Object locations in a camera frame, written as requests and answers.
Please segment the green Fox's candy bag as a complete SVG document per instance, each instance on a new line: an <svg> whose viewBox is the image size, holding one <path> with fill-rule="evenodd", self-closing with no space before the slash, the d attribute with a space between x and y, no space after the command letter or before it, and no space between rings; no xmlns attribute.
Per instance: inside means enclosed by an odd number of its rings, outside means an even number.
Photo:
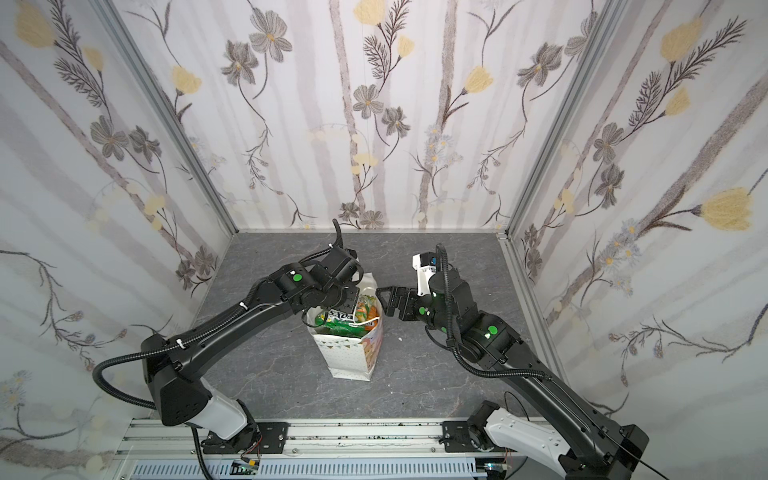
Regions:
<svg viewBox="0 0 768 480"><path fill-rule="evenodd" d="M314 327L322 335L363 338L378 326L379 320L377 301L371 296L363 296L351 313L327 310L317 314Z"/></svg>

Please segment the white cartoon paper gift bag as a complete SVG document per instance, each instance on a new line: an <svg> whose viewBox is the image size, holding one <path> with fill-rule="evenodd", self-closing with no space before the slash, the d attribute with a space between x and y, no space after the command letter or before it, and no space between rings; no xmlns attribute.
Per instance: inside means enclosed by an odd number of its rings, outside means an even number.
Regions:
<svg viewBox="0 0 768 480"><path fill-rule="evenodd" d="M327 311L321 307L311 308L304 316L303 322L308 327L333 378L370 381L383 341L383 314L381 304L376 297L378 285L374 276L371 273L364 274L357 286L360 289L358 300L363 296L373 297L378 303L380 314L378 326L365 337L347 338L320 334L314 327L314 318L322 311Z"/></svg>

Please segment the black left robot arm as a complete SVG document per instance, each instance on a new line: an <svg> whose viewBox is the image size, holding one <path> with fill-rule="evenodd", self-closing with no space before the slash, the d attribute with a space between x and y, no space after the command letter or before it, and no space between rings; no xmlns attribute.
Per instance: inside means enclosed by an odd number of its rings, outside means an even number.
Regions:
<svg viewBox="0 0 768 480"><path fill-rule="evenodd" d="M200 326L172 337L153 334L141 343L155 410L165 426L209 430L225 442L251 438L258 426L247 408L213 388L205 373L255 334L302 311L344 303L362 279L352 249L331 246L322 255L287 264L257 282L246 298Z"/></svg>

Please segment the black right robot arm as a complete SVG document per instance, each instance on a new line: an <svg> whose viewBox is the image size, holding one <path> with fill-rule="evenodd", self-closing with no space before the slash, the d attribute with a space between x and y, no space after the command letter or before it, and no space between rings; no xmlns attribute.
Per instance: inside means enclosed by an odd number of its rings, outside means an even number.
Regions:
<svg viewBox="0 0 768 480"><path fill-rule="evenodd" d="M501 380L541 414L541 426L485 401L453 442L478 451L511 450L564 479L628 479L649 443L636 425L620 425L556 376L521 335L478 308L454 268L425 267L415 288L377 290L385 314L420 321L446 334L446 346L467 372Z"/></svg>

